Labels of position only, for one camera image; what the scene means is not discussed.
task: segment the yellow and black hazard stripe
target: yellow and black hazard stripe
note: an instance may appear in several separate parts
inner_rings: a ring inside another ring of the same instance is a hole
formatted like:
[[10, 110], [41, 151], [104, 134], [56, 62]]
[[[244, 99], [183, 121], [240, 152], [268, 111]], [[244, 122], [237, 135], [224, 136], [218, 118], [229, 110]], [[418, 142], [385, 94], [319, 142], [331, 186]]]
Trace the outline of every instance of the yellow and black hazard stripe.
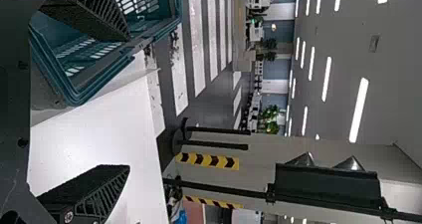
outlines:
[[194, 196], [186, 196], [185, 195], [185, 196], [183, 196], [183, 200], [195, 202], [195, 203], [199, 203], [199, 204], [210, 205], [210, 206], [217, 206], [217, 207], [221, 207], [221, 208], [228, 208], [228, 209], [243, 208], [242, 204], [216, 201], [216, 200], [211, 200], [211, 199], [207, 199], [207, 198], [199, 198], [199, 197], [194, 197]]
[[228, 170], [239, 170], [239, 158], [218, 155], [199, 154], [195, 152], [180, 152], [176, 161], [203, 167], [215, 167]]

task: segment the industrial equipment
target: industrial equipment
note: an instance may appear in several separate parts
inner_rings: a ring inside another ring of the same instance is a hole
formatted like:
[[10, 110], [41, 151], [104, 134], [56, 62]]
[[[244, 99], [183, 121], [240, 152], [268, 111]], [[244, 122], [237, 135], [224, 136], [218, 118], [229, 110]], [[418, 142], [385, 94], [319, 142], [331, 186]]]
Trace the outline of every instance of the industrial equipment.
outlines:
[[0, 0], [0, 223], [106, 222], [128, 166], [99, 166], [37, 199], [27, 183], [30, 111], [83, 105], [176, 28], [179, 3]]

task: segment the metal bar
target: metal bar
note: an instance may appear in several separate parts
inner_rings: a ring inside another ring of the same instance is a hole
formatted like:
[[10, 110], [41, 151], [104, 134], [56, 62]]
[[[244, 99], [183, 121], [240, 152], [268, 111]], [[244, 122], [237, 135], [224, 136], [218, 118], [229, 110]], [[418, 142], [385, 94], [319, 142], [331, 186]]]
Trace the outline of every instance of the metal bar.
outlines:
[[226, 193], [226, 194], [237, 195], [237, 196], [266, 199], [266, 195], [267, 195], [267, 193], [265, 192], [257, 192], [257, 191], [250, 191], [250, 190], [237, 189], [237, 188], [231, 188], [231, 187], [208, 185], [208, 184], [202, 184], [202, 183], [196, 183], [196, 182], [174, 180], [174, 179], [169, 179], [169, 178], [163, 178], [162, 180], [164, 184], [168, 184], [168, 185], [176, 185], [176, 186], [187, 187], [187, 188], [192, 188], [192, 189], [199, 189], [199, 190], [218, 192], [218, 193]]
[[[237, 196], [244, 196], [244, 197], [252, 197], [252, 198], [259, 198], [259, 199], [266, 199], [267, 193], [265, 192], [257, 192], [257, 191], [250, 191], [244, 189], [237, 189], [231, 187], [223, 187], [223, 186], [215, 186], [209, 184], [202, 184], [202, 183], [195, 183], [195, 182], [188, 182], [182, 180], [175, 180], [169, 178], [163, 178], [163, 183], [168, 185], [176, 185], [180, 187], [210, 191], [210, 192], [217, 192], [217, 193], [225, 193], [230, 195], [237, 195]], [[332, 202], [323, 202], [313, 199], [305, 199], [299, 197], [292, 197], [286, 195], [276, 194], [276, 200], [288, 203], [296, 203], [302, 204], [307, 206], [316, 206], [328, 209], [335, 209], [340, 211], [349, 211], [355, 213], [361, 213], [371, 216], [378, 216], [383, 220], [404, 220], [404, 221], [412, 221], [412, 222], [419, 222], [422, 223], [422, 216], [405, 213], [405, 212], [397, 212], [395, 209], [369, 209], [369, 208], [361, 208], [361, 207], [354, 207], [339, 203], [332, 203]]]
[[249, 130], [236, 130], [226, 128], [214, 128], [214, 127], [196, 127], [188, 126], [186, 131], [202, 131], [202, 132], [217, 132], [217, 133], [228, 133], [228, 134], [239, 134], [239, 135], [251, 135]]
[[316, 206], [316, 207], [335, 209], [335, 210], [340, 210], [340, 211], [361, 213], [361, 214], [366, 214], [370, 216], [378, 216], [383, 220], [403, 220], [403, 221], [412, 221], [412, 222], [422, 223], [421, 215], [405, 213], [405, 212], [397, 212], [395, 209], [369, 209], [369, 208], [344, 205], [340, 203], [324, 202], [324, 201], [306, 199], [306, 198], [301, 198], [301, 197], [296, 197], [296, 196], [292, 197], [292, 196], [280, 195], [280, 194], [276, 194], [276, 200], [282, 201], [282, 202], [302, 204], [302, 205], [307, 205], [307, 206]]
[[238, 150], [248, 150], [248, 144], [241, 143], [230, 143], [230, 142], [213, 142], [213, 141], [198, 141], [198, 140], [178, 140], [180, 145], [191, 145], [191, 146], [208, 146], [208, 147], [218, 147], [218, 148], [228, 148], [228, 149], [238, 149]]

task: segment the plastic crate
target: plastic crate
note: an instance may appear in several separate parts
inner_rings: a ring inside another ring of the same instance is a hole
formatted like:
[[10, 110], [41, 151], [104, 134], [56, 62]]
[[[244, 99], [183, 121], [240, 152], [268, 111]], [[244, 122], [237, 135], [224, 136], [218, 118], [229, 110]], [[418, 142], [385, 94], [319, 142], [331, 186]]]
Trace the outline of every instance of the plastic crate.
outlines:
[[33, 16], [33, 110], [84, 104], [133, 60], [133, 54], [168, 35], [181, 21], [180, 0], [115, 1], [129, 28], [126, 43], [98, 41], [41, 12]]

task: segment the green plant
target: green plant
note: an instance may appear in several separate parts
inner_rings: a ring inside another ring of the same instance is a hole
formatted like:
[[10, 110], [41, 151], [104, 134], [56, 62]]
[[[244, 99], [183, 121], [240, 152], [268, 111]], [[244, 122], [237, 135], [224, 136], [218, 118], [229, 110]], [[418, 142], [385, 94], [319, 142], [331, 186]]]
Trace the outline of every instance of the green plant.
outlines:
[[275, 121], [266, 123], [266, 133], [277, 134], [279, 133], [279, 130], [280, 130], [280, 127]]
[[276, 60], [277, 54], [275, 52], [268, 52], [264, 55], [264, 59], [269, 62], [274, 62]]
[[277, 40], [274, 38], [271, 39], [267, 39], [264, 41], [263, 44], [264, 48], [268, 49], [268, 50], [273, 50], [277, 48]]

